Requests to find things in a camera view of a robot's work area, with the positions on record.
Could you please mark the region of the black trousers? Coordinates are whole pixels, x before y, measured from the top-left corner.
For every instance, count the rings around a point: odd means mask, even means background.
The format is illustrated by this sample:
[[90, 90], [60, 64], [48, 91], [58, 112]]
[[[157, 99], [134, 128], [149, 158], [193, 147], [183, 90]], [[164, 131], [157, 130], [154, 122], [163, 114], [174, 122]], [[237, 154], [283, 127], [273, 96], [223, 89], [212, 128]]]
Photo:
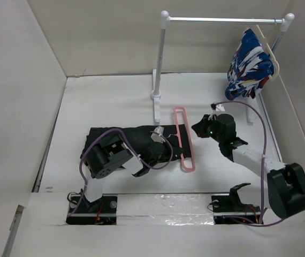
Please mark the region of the black trousers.
[[157, 126], [92, 127], [86, 137], [80, 159], [93, 177], [109, 174], [125, 163], [140, 157], [143, 167], [134, 176], [140, 177], [155, 165], [191, 158], [192, 150], [186, 126], [163, 125], [162, 138]]

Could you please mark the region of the pink plastic hanger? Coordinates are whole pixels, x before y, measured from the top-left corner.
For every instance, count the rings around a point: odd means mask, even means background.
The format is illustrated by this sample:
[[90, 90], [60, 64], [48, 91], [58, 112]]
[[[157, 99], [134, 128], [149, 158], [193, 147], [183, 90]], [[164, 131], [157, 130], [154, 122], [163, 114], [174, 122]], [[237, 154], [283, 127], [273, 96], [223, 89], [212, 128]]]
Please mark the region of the pink plastic hanger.
[[190, 173], [196, 169], [190, 125], [184, 107], [173, 108], [171, 125], [169, 125], [171, 144], [174, 150], [172, 161], [178, 161], [183, 172]]

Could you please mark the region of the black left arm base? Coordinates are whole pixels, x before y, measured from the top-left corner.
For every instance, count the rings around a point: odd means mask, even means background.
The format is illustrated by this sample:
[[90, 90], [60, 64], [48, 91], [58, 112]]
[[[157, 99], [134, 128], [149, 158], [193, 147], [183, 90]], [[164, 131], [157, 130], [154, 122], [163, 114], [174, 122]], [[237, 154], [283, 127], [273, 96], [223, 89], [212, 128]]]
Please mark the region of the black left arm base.
[[117, 202], [115, 194], [104, 195], [95, 202], [81, 200], [78, 208], [76, 205], [80, 194], [74, 192], [68, 195], [69, 207], [66, 223], [69, 225], [116, 225]]

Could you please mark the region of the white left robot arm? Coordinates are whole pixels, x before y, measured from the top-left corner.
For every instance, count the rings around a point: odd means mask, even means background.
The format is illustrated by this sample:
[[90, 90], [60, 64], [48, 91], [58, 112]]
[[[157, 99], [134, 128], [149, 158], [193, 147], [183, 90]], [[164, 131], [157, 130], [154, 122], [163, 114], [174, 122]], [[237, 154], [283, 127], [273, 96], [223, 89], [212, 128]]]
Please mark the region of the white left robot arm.
[[88, 175], [83, 175], [82, 206], [91, 213], [99, 209], [103, 179], [118, 169], [141, 177], [150, 169], [156, 170], [158, 164], [166, 166], [175, 153], [169, 141], [162, 138], [154, 141], [149, 135], [124, 138], [115, 132], [103, 137], [87, 136], [79, 165], [80, 168], [85, 165], [89, 170]]

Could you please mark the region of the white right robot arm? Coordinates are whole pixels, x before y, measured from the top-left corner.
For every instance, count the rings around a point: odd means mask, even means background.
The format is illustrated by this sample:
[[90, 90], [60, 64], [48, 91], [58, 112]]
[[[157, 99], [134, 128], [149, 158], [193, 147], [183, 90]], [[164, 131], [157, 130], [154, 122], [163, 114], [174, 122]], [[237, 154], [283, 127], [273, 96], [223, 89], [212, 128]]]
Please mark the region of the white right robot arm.
[[285, 164], [254, 150], [237, 136], [236, 123], [229, 114], [204, 115], [192, 125], [199, 138], [212, 138], [223, 156], [261, 179], [262, 210], [271, 209], [286, 219], [305, 211], [305, 172], [297, 163]]

